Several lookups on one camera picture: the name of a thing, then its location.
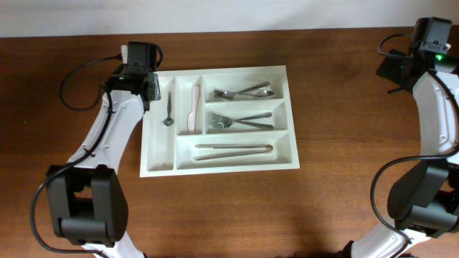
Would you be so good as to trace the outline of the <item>small steel teaspoon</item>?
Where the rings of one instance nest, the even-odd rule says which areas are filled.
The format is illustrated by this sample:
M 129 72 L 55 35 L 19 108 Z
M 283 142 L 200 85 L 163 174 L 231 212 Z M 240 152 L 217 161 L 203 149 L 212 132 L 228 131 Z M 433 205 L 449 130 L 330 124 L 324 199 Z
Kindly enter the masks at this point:
M 171 92 L 168 93 L 168 102 L 167 102 L 167 117 L 163 121 L 163 124 L 167 127 L 174 124 L 174 119 L 171 117 L 172 111 L 172 101 L 171 101 Z

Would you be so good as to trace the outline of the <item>pink plastic knife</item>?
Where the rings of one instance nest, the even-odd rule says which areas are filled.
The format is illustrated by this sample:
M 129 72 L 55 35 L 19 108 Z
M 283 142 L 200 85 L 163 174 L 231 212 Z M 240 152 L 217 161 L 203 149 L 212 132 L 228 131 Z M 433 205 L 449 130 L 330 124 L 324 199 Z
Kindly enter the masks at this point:
M 191 110 L 187 115 L 187 129 L 191 135 L 194 134 L 196 130 L 197 108 L 199 104 L 200 92 L 200 85 L 194 85 L 191 89 Z

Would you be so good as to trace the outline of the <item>steel spoon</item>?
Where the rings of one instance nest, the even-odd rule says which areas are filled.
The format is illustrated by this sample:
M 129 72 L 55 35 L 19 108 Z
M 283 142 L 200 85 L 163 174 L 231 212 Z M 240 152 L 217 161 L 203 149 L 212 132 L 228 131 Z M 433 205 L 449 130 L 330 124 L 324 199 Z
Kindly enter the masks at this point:
M 230 92 L 226 90 L 214 90 L 214 97 L 220 98 L 227 101 L 232 101 L 237 95 L 247 95 L 253 97 L 254 99 L 261 99 L 261 98 L 268 98 L 275 95 L 275 93 L 271 90 L 267 90 L 270 86 L 269 82 L 261 82 L 258 85 L 249 87 L 244 90 L 240 90 L 237 92 Z
M 255 94 L 248 93 L 248 92 L 235 92 L 235 93 L 229 94 L 227 96 L 227 98 L 230 99 L 230 100 L 233 100 L 235 97 L 237 97 L 239 95 L 252 97 L 254 99 L 268 99 L 270 97 L 274 97 L 275 93 L 273 91 L 270 91 L 270 90 L 261 90 L 261 91 L 258 91 Z

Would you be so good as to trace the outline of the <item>long steel tongs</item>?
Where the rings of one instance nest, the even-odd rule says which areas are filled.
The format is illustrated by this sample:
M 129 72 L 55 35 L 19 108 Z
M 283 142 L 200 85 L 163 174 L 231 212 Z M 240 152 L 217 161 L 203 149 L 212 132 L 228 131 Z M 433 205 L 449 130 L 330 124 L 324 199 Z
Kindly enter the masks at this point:
M 196 144 L 198 149 L 226 150 L 221 153 L 210 153 L 201 156 L 195 156 L 195 161 L 208 161 L 219 158 L 231 158 L 238 156 L 250 156 L 255 154 L 269 153 L 273 150 L 271 144 Z

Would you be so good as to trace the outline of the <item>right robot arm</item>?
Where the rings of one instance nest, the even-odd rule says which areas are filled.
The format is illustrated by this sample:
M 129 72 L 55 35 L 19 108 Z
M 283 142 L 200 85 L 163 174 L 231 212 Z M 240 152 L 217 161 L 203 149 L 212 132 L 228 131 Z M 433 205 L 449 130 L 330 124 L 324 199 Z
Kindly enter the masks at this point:
M 452 22 L 437 17 L 416 21 L 407 53 L 379 50 L 377 75 L 412 94 L 420 118 L 421 154 L 384 164 L 374 176 L 370 202 L 379 223 L 340 257 L 400 257 L 409 248 L 445 233 L 458 232 L 458 58 L 448 55 Z M 375 191 L 388 168 L 416 164 L 389 191 L 388 218 Z

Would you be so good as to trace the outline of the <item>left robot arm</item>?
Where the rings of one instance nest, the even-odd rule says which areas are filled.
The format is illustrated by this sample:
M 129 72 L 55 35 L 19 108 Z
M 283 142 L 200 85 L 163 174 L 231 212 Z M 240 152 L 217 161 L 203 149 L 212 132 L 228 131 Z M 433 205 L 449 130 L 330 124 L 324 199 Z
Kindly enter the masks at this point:
M 52 165 L 37 189 L 47 192 L 55 235 L 75 245 L 52 252 L 95 257 L 144 257 L 126 229 L 128 204 L 118 168 L 133 129 L 161 92 L 156 71 L 160 46 L 129 42 L 115 56 L 121 64 L 102 83 L 100 111 L 82 145 L 64 165 Z

